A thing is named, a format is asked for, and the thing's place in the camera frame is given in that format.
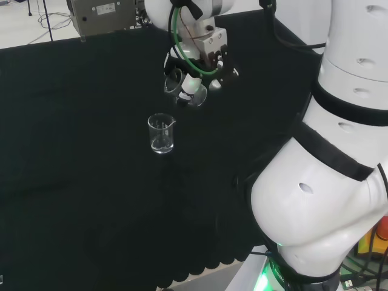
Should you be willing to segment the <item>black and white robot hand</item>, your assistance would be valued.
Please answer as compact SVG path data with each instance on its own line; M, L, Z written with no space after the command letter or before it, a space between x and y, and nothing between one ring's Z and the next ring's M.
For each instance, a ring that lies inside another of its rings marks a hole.
M164 63L164 93L176 104L199 107L209 91L220 90L239 76L224 28L198 38L187 35L180 39L174 33L172 44Z

